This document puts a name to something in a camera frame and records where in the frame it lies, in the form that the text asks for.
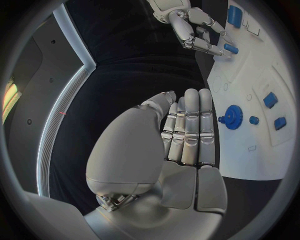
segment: blue gear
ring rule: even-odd
[[[227,108],[225,116],[220,116],[218,121],[225,124],[228,129],[238,129],[243,121],[243,111],[239,106],[231,105]]]

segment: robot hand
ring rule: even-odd
[[[212,96],[208,89],[186,90],[170,107],[161,137],[164,158],[194,166],[215,165]]]
[[[86,182],[101,207],[114,211],[150,190],[164,161],[159,126],[175,102],[157,94],[122,113],[104,130],[86,166]]]
[[[206,25],[220,34],[225,41],[233,41],[225,29],[207,13],[198,7],[191,8],[189,0],[147,0],[154,10],[153,15],[162,23],[170,23],[179,42],[186,49],[193,49],[207,54],[227,56],[226,52],[210,43],[209,33],[202,27],[197,27],[198,34],[203,34],[203,39],[195,37],[192,26],[188,23]]]

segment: yellow light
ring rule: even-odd
[[[13,96],[15,96],[17,92],[18,92],[17,86],[15,84],[12,84],[4,96],[2,111],[4,111],[7,104],[10,102],[10,100],[13,98]]]

